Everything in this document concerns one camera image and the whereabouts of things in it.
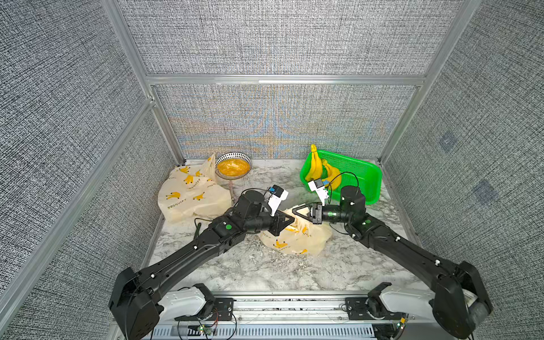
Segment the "banana print plastic bag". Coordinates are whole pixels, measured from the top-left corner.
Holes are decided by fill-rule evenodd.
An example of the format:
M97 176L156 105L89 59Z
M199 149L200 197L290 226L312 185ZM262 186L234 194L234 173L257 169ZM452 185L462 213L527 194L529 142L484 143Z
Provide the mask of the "banana print plastic bag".
M289 255L319 255L325 248L327 241L332 237L332 228L329 223L314 225L311 222L292 213L289 208L284 213L295 218L295 222L281 231L279 236L270 232L258 234L261 242L277 252Z
M217 217L232 206L232 197L218 183L216 157L202 164L175 168L162 184L157 203L168 223L184 221L194 215Z

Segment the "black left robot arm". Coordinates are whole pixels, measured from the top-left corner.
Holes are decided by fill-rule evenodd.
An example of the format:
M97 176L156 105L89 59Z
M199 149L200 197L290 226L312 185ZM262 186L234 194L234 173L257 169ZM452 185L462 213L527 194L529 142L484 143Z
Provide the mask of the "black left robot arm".
M109 310L126 339L142 339L160 321L160 300L205 262L225 253L246 234L268 231L278 236L295 218L273 212L258 191L239 197L234 207L216 217L193 241L167 258L139 271L128 267L117 276Z

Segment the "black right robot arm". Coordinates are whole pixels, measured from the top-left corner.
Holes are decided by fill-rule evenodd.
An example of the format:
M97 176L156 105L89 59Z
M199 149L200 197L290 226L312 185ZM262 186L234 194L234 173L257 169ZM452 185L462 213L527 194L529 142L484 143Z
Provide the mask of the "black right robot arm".
M292 213L315 225L340 222L346 233L410 271L434 293L430 306L438 324L450 335L467 339L493 306L479 271L468 262L454 263L401 237L366 211L366 197L356 186L341 189L338 205L308 203Z

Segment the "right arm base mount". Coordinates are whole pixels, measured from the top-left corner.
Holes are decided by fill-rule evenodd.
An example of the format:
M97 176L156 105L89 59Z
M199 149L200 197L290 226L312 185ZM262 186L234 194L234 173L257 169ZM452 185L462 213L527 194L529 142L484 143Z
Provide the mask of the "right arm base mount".
M344 302L344 311L349 320L401 320L406 313L393 312L385 307L381 294L392 286L390 282L382 282L370 290L367 296L348 297Z

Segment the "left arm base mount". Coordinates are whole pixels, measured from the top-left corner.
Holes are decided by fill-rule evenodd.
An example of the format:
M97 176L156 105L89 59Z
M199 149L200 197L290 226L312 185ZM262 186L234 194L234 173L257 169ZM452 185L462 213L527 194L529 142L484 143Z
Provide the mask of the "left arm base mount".
M192 287L181 295L181 312L174 317L176 321L232 321L234 310L233 298L217 298L202 283Z

